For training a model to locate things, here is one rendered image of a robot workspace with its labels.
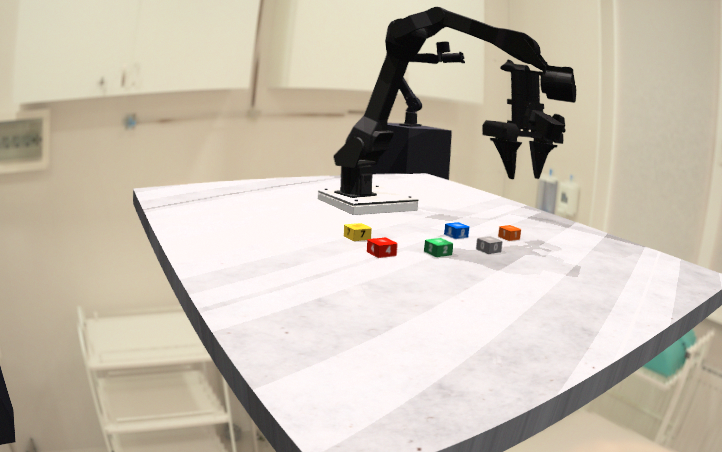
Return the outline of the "red block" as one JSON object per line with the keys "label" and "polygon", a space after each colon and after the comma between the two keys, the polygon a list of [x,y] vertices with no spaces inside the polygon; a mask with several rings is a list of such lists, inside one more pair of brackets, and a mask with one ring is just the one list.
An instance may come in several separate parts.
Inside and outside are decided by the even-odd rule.
{"label": "red block", "polygon": [[398,243],[386,237],[367,240],[366,252],[377,258],[397,256],[397,249]]}

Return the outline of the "blue block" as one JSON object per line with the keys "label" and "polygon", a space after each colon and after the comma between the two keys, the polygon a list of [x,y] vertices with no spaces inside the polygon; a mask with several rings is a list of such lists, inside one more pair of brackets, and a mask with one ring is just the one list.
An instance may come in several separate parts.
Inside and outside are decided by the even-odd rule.
{"label": "blue block", "polygon": [[468,238],[469,226],[456,223],[446,223],[444,229],[444,235],[449,236],[453,239],[464,239]]}

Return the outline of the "orange block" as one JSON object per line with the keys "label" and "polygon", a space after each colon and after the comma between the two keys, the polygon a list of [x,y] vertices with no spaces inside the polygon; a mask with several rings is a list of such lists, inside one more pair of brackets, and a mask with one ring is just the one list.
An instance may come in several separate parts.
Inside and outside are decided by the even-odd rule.
{"label": "orange block", "polygon": [[520,234],[521,234],[521,229],[516,228],[514,226],[511,226],[511,225],[499,226],[498,236],[505,240],[508,240],[508,241],[520,240]]}

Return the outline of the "yellow block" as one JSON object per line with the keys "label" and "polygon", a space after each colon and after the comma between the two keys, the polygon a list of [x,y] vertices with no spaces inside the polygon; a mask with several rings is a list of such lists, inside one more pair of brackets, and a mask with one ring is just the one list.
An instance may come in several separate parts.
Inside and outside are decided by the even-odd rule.
{"label": "yellow block", "polygon": [[362,224],[345,224],[344,225],[344,237],[352,241],[363,241],[371,239],[372,228]]}

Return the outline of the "green block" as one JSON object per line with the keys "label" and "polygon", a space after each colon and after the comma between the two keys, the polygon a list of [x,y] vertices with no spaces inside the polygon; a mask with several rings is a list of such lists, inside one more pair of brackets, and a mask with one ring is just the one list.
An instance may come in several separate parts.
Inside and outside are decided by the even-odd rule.
{"label": "green block", "polygon": [[424,253],[429,253],[434,257],[450,256],[453,253],[453,242],[442,238],[427,239],[424,244]]}

